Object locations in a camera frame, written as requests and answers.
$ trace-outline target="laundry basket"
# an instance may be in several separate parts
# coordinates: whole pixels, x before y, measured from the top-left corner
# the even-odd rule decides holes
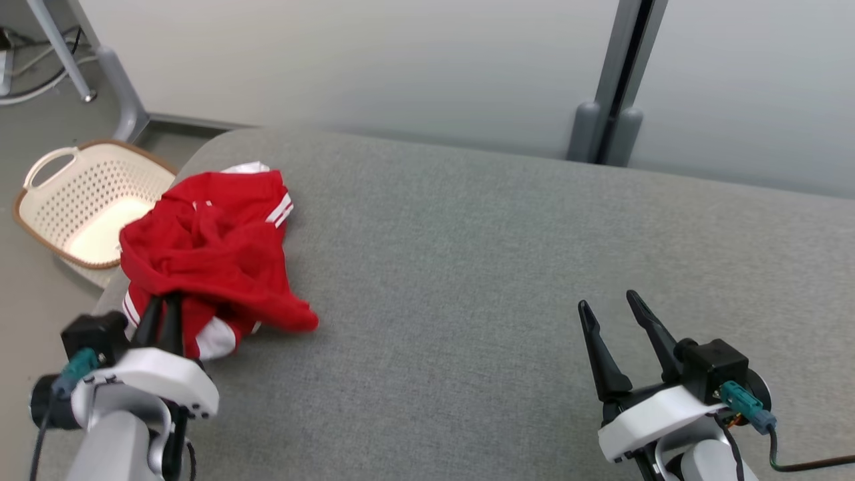
[[[46,181],[38,172],[71,160]],[[118,270],[119,231],[154,207],[175,180],[163,160],[118,140],[57,149],[27,173],[15,220],[73,270],[105,288]]]

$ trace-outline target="gray pole base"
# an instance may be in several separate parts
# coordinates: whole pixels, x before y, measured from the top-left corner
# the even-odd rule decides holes
[[[604,164],[616,167],[629,166],[629,156],[633,153],[635,139],[639,136],[644,112],[631,107],[625,109],[615,120],[615,130],[611,136],[609,150],[605,154]]]
[[[127,78],[115,52],[103,45],[99,46],[96,52],[101,69],[119,98],[119,125],[113,133],[113,138],[134,142],[148,125],[149,115],[145,112],[143,103],[139,101],[137,92],[133,90],[131,80]]]
[[[573,121],[573,132],[570,134],[570,148],[567,150],[567,160],[576,162],[593,162],[597,155],[597,145],[594,140],[597,135],[600,108],[597,102],[585,102],[576,107],[576,117]]]

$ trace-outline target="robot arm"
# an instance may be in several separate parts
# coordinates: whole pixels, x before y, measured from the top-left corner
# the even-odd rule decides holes
[[[62,332],[68,357],[92,350],[100,367],[70,395],[57,388],[62,375],[42,377],[31,394],[36,425],[86,431],[69,481],[178,479],[187,421],[217,414],[216,386],[183,355],[178,294],[152,299],[131,341],[126,325],[120,312],[77,318]]]
[[[633,389],[600,336],[599,322],[584,300],[579,316],[591,362],[597,397],[603,402],[599,446],[612,463],[635,460],[645,481],[728,481],[757,479],[748,466],[737,475],[735,443],[717,419],[738,413],[720,399],[720,388],[733,381],[764,400],[763,380],[748,369],[748,358],[716,339],[705,345],[677,342],[634,291],[627,300],[647,332],[662,366],[662,383]]]

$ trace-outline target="gray couch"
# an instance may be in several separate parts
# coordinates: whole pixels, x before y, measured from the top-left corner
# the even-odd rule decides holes
[[[244,130],[185,177],[281,169],[285,250],[313,334],[261,330],[208,363],[216,419],[191,425],[198,479],[640,480],[597,444],[576,303],[636,386],[658,381],[625,291],[678,339],[721,337],[769,384],[781,462],[855,452],[855,203],[631,169],[337,134]],[[99,311],[119,306],[112,282]],[[761,479],[855,478],[768,467]],[[80,434],[48,436],[62,478]]]

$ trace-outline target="power strip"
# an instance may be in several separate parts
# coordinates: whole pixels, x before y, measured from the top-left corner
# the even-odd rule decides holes
[[[9,95],[12,91],[12,75],[6,72],[12,71],[12,51],[0,51],[0,97]]]

